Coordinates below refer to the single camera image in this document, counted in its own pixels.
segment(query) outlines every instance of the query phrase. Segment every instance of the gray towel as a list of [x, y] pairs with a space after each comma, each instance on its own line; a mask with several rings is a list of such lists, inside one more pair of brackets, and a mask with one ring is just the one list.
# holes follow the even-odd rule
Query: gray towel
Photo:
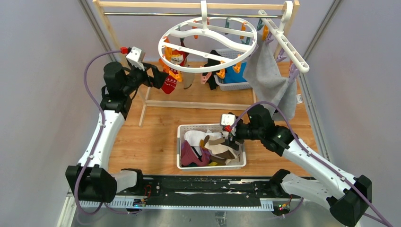
[[[296, 80], [288, 83], [288, 78], [282, 77], [268, 44], [258, 37], [259, 48], [249, 57], [244, 70], [244, 79], [249, 82], [260, 101], [274, 103], [284, 115], [293, 119], [296, 107]], [[274, 114], [275, 109], [263, 104], [275, 121], [282, 121], [279, 113]]]

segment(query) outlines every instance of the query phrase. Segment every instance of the red connector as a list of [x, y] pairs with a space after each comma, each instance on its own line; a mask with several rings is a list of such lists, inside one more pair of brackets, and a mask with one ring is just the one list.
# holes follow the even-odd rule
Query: red connector
[[226, 130], [227, 132], [231, 132], [231, 128], [230, 128], [230, 125], [227, 125], [226, 127], [224, 127], [224, 130]]
[[127, 47], [122, 47], [122, 48], [120, 48], [120, 50], [121, 50], [122, 54], [127, 54], [128, 53], [128, 48]]

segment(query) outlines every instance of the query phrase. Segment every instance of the purple clip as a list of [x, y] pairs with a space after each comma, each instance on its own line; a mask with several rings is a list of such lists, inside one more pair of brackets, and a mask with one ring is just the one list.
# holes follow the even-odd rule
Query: purple clip
[[289, 83], [294, 82], [298, 74], [299, 74], [299, 69], [295, 66], [295, 64], [292, 64], [291, 68], [289, 69], [288, 82]]
[[256, 52], [256, 50], [257, 50], [258, 48], [259, 48], [259, 45], [257, 44], [257, 45], [255, 46], [255, 49], [252, 51], [251, 54], [248, 55], [248, 57], [246, 57], [246, 59], [250, 58], [250, 57], [253, 55], [253, 53]]
[[284, 59], [287, 58], [287, 57], [283, 57], [283, 54], [284, 54], [284, 49], [282, 48], [282, 49], [280, 50], [279, 55], [277, 56], [277, 59], [276, 59], [276, 62], [277, 62], [277, 63], [278, 63], [278, 62], [281, 62], [281, 61], [283, 61]]
[[271, 42], [273, 42], [273, 39], [271, 38], [271, 36], [272, 36], [272, 33], [271, 32], [269, 32], [268, 34], [267, 34], [267, 37], [266, 37], [266, 44], [269, 44], [269, 43], [271, 43]]

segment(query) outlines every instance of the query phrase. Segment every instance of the sock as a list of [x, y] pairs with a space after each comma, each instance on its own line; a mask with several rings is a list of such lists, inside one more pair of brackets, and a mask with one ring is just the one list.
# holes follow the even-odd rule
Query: sock
[[174, 79], [174, 77], [168, 75], [168, 77], [164, 81], [161, 89], [164, 91], [164, 93], [170, 94], [174, 91], [175, 86], [177, 86], [177, 80]]

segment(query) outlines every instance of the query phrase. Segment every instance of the wooden frame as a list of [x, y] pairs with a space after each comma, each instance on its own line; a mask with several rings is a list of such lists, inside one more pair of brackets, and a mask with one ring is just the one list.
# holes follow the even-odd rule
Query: wooden frame
[[[185, 3], [185, 2], [127, 2], [127, 1], [99, 1], [93, 0], [95, 9], [97, 10], [109, 36], [117, 49], [121, 48], [120, 41], [109, 21], [107, 15], [105, 15], [104, 7], [131, 7], [131, 8], [185, 8], [185, 9], [200, 9], [200, 3]], [[287, 35], [292, 23], [294, 22], [296, 13], [299, 8], [299, 1], [294, 0], [293, 12], [291, 19], [286, 23], [284, 27], [284, 35]], [[230, 3], [207, 3], [208, 9], [264, 9], [264, 10], [284, 10], [284, 4], [230, 4]], [[274, 52], [274, 57], [277, 58], [281, 46], [278, 44]], [[195, 108], [195, 109], [219, 109], [219, 110], [245, 110], [248, 105], [240, 104], [225, 104], [225, 103], [202, 103], [202, 102], [178, 102], [178, 101], [159, 101], [149, 100], [150, 88], [144, 96], [142, 92], [138, 91], [138, 95], [142, 100], [143, 107], [142, 113], [139, 119], [139, 126], [142, 127], [143, 121], [146, 114], [146, 108], [151, 107], [170, 107], [170, 108]], [[256, 102], [255, 91], [252, 90], [253, 102]]]

